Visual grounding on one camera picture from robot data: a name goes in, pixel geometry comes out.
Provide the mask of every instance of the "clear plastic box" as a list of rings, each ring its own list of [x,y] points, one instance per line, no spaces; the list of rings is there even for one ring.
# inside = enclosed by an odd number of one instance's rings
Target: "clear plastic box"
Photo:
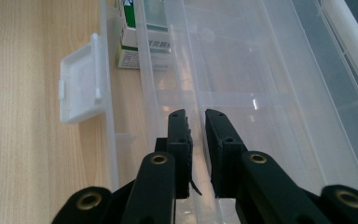
[[[232,200],[215,199],[210,184],[207,108],[227,114],[245,145],[271,155],[301,188],[358,189],[358,85],[324,1],[164,0],[167,70],[152,67],[145,1],[135,1],[135,19],[149,145],[184,108],[203,193],[178,202],[177,222],[238,222]]]

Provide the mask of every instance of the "wooden table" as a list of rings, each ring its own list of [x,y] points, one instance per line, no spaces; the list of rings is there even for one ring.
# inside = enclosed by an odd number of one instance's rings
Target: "wooden table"
[[[0,0],[0,223],[49,223],[70,195],[106,178],[103,117],[60,123],[60,61],[99,32],[98,0]],[[136,140],[121,151],[120,185],[147,149],[137,70],[112,67],[115,128]]]

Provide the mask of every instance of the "wood grain surface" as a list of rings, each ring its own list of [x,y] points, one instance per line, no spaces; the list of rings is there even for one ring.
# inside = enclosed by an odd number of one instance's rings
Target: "wood grain surface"
[[[0,223],[49,223],[74,192],[110,187],[103,116],[60,123],[60,61],[99,32],[98,0],[0,0]],[[120,185],[147,152],[137,70],[112,71]]]

